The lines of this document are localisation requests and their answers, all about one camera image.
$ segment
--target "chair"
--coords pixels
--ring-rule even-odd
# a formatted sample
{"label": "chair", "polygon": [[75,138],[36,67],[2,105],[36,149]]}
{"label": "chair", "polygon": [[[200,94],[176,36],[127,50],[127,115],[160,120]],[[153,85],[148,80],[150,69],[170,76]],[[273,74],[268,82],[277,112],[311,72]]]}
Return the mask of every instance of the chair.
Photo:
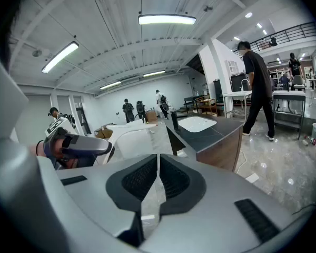
{"label": "chair", "polygon": [[292,85],[294,86],[294,89],[298,89],[298,90],[304,89],[304,92],[305,92],[304,80],[301,77],[301,75],[296,75],[294,77]]}

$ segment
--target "black t-shirt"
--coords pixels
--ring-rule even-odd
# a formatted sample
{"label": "black t-shirt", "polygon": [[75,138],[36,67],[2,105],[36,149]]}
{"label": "black t-shirt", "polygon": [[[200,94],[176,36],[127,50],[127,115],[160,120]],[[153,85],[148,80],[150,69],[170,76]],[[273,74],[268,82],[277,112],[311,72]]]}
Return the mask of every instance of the black t-shirt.
{"label": "black t-shirt", "polygon": [[296,58],[294,60],[289,60],[289,67],[291,68],[293,76],[300,75],[300,65],[301,63]]}
{"label": "black t-shirt", "polygon": [[125,104],[123,104],[123,110],[125,110],[125,112],[128,112],[128,113],[130,113],[130,112],[132,112],[132,104],[131,103],[125,103]]}
{"label": "black t-shirt", "polygon": [[268,98],[272,96],[272,85],[270,75],[263,58],[252,51],[246,52],[243,56],[246,73],[254,72],[253,94],[266,95]]}

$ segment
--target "railing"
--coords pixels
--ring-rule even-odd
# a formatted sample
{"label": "railing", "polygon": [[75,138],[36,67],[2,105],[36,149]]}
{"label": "railing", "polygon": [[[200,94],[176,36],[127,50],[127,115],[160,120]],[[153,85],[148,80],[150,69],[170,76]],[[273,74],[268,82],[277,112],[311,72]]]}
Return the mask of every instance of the railing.
{"label": "railing", "polygon": [[[252,42],[251,50],[254,52],[259,52],[282,43],[299,40],[301,38],[310,36],[316,36],[315,22],[303,23],[265,36],[257,41]],[[235,50],[234,53],[238,57],[241,57],[239,50]]]}

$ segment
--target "white sink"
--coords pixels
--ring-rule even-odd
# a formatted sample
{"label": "white sink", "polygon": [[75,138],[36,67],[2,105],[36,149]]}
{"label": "white sink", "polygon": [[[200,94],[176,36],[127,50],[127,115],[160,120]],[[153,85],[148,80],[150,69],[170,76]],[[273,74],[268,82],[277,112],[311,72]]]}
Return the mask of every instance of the white sink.
{"label": "white sink", "polygon": [[216,121],[202,118],[199,116],[192,116],[181,121],[179,125],[190,132],[200,132],[216,124]]}

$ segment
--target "faucet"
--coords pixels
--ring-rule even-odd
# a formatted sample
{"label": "faucet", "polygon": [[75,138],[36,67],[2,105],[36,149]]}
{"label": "faucet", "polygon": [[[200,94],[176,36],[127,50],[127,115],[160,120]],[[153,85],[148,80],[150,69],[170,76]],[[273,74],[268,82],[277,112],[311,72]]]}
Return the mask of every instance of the faucet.
{"label": "faucet", "polygon": [[243,85],[242,85],[243,81],[247,81],[247,82],[248,82],[248,85],[250,86],[249,80],[243,79],[243,80],[241,81],[241,87],[240,87],[240,88],[241,88],[241,91],[243,91]]}

